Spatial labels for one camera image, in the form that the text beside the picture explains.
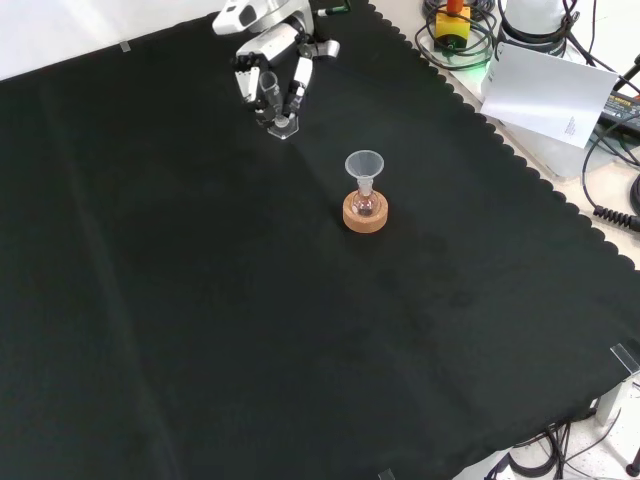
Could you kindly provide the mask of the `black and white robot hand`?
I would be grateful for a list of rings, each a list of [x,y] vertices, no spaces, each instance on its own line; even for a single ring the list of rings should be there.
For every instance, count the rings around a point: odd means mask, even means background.
[[[293,78],[283,92],[273,67],[295,51],[298,60]],[[318,42],[293,19],[267,29],[244,44],[233,61],[234,74],[243,103],[269,134],[285,140],[299,130],[299,111],[313,76],[314,62],[335,59],[340,52],[336,40]]]

